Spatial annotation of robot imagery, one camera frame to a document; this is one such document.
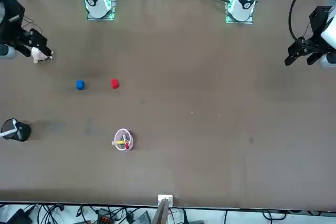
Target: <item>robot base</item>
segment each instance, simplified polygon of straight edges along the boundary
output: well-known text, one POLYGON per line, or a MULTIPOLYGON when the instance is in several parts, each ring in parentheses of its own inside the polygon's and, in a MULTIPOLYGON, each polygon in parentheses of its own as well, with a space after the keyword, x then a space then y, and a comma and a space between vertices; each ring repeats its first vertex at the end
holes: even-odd
POLYGON ((229 0, 229 1, 230 1, 230 3, 225 3, 225 22, 226 23, 228 23, 228 24, 230 24, 230 23, 231 24, 253 24, 252 14, 246 21, 243 21, 243 22, 237 21, 234 18, 232 18, 230 13, 228 12, 228 9, 230 8, 230 6, 231 6, 231 4, 234 0, 229 0))
POLYGON ((114 20, 115 11, 116 11, 116 3, 117 0, 107 0, 108 6, 111 7, 111 9, 105 14, 105 16, 101 18, 94 18, 92 15, 88 12, 88 20, 114 20))

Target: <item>brown table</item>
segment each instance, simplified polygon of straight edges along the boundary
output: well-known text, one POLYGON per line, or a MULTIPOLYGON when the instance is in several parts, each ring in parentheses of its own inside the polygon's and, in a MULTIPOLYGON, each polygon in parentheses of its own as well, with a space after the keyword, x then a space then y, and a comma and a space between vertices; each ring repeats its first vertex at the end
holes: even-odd
MULTIPOLYGON (((336 71, 285 67, 291 1, 259 0, 251 26, 212 0, 118 0, 113 22, 20 0, 57 61, 0 62, 0 121, 33 128, 0 141, 1 200, 334 209, 336 71), (121 127, 129 153, 111 146, 121 127)), ((298 0, 297 36, 321 4, 298 0)))

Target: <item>floor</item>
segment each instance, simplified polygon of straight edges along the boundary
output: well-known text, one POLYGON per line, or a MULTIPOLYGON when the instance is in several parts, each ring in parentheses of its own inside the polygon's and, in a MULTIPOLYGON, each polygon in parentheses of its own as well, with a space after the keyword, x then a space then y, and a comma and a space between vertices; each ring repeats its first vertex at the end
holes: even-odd
MULTIPOLYGON (((5 206, 0 209, 0 221, 7 221, 19 208, 25 209, 29 208, 29 205, 11 205, 5 206)), ((33 221, 33 224, 37 223, 37 214, 38 214, 37 206, 30 214, 30 218, 33 221)), ((79 223, 83 221, 82 216, 76 217, 77 210, 79 206, 66 206, 63 212, 59 210, 55 212, 53 217, 59 224, 72 224, 79 223)), ((128 211, 132 211, 135 208, 128 208, 128 211)), ((151 219, 153 219, 155 215, 156 209, 153 208, 140 208, 139 210, 134 212, 134 219, 142 215, 145 211, 148 212, 151 219)), ((40 223, 45 215, 45 211, 41 210, 40 212, 40 223)), ((181 209, 172 208, 172 213, 174 215, 174 219, 171 217, 171 214, 168 217, 167 224, 174 224, 183 222, 183 212, 181 209)), ((187 209, 186 210, 188 221, 191 223, 192 221, 200 221, 202 220, 204 224, 223 224, 225 211, 221 210, 195 210, 195 209, 187 209)), ((97 219, 97 215, 89 208, 83 208, 83 214, 87 221, 95 221, 97 219)), ((281 218, 283 215, 281 214, 272 214, 273 218, 281 218)), ((126 221, 117 221, 115 224, 126 224, 126 221)), ((263 215, 259 212, 234 212, 229 211, 226 217, 227 224, 269 224, 270 221, 266 220, 263 215)), ((276 221, 277 224, 297 224, 297 223, 305 223, 305 224, 334 224, 334 217, 324 217, 324 216, 303 216, 303 215, 287 215, 287 217, 282 221, 276 221)))

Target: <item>blue ball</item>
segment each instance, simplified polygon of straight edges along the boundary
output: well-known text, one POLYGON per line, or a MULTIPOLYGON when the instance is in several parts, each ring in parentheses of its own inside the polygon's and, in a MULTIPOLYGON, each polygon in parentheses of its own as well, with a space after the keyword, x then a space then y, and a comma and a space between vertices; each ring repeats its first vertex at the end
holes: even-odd
POLYGON ((85 88, 85 82, 82 80, 76 81, 76 89, 83 90, 85 88))

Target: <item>red ball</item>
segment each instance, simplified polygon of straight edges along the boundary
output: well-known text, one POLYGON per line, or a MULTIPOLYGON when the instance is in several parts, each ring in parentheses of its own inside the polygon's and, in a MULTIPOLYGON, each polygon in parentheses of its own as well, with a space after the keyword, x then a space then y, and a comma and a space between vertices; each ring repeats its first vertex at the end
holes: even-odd
POLYGON ((113 79, 111 81, 111 85, 112 85, 113 89, 117 89, 119 87, 119 81, 117 79, 113 79))

